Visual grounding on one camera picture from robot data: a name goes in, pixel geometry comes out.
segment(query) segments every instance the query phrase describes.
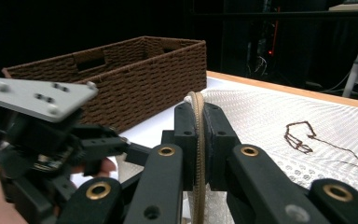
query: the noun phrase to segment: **rope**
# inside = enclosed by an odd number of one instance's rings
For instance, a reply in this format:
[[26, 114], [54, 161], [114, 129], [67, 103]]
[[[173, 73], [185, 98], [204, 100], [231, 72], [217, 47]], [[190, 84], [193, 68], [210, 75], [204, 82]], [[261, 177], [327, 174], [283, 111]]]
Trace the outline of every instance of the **rope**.
[[205, 208], [205, 138], [203, 125], [203, 96], [200, 92], [191, 91], [188, 96], [196, 118], [196, 132], [199, 135], [197, 141], [197, 162], [196, 162], [196, 182], [193, 189], [193, 220], [192, 223], [203, 224]]

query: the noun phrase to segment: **textured white mat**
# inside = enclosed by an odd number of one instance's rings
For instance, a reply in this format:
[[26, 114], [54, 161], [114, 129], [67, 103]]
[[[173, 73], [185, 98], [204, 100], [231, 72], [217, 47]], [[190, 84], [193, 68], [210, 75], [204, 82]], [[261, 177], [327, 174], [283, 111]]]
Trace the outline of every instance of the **textured white mat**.
[[[358, 189], [357, 107], [252, 86], [202, 93], [222, 107], [242, 143], [266, 150], [298, 185], [335, 178]], [[206, 223], [232, 223], [222, 197], [208, 193]]]

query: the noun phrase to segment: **brass washer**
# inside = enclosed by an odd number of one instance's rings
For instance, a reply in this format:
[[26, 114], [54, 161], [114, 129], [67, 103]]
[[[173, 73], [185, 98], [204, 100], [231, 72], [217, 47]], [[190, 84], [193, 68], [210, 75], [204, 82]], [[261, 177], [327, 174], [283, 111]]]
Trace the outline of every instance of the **brass washer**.
[[[99, 193], [93, 192], [98, 187], [103, 188], [103, 191]], [[104, 198], [110, 192], [110, 189], [111, 189], [110, 185], [108, 185], [104, 181], [100, 181], [89, 186], [89, 188], [86, 191], [86, 196], [91, 200], [99, 200]]]
[[241, 153], [245, 156], [255, 157], [258, 155], [258, 150], [253, 147], [243, 147]]
[[[343, 195], [337, 195], [336, 193], [333, 192], [333, 190], [338, 190], [340, 191], [341, 193], [343, 193]], [[344, 187], [340, 186], [340, 185], [332, 185], [332, 184], [328, 184], [328, 185], [324, 185], [324, 192], [336, 199], [336, 200], [339, 200], [341, 202], [344, 202], [344, 203], [347, 203], [347, 202], [350, 202], [353, 200], [353, 195], [347, 190], [345, 189]]]
[[171, 156], [175, 153], [175, 149], [172, 147], [162, 147], [158, 150], [160, 156]]

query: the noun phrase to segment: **wicker basket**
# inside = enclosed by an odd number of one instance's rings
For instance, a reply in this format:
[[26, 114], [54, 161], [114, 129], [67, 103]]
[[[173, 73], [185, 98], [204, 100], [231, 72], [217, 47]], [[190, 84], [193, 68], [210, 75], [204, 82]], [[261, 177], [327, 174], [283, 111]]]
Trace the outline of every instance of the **wicker basket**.
[[82, 123], [120, 133], [206, 88], [205, 41], [142, 36], [4, 68], [6, 77], [94, 82], [98, 95], [84, 106]]

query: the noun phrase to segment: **robotic hand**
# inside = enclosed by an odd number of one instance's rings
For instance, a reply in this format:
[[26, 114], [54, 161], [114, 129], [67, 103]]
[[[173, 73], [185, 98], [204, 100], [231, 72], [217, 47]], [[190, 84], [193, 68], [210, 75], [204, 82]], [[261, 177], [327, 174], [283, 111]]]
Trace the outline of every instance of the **robotic hand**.
[[[94, 85], [0, 78], [0, 106], [15, 111], [0, 132], [0, 182], [29, 223], [180, 223], [182, 192], [197, 182], [199, 130], [191, 106], [154, 148], [99, 125], [79, 125]], [[226, 191], [236, 223], [358, 223], [358, 191], [333, 179], [310, 190], [291, 182], [261, 148], [241, 144], [224, 112], [203, 107], [205, 183]], [[126, 153], [145, 169], [124, 183], [97, 177], [75, 189], [71, 167], [95, 175], [102, 159]], [[58, 214], [54, 208], [60, 207]]]

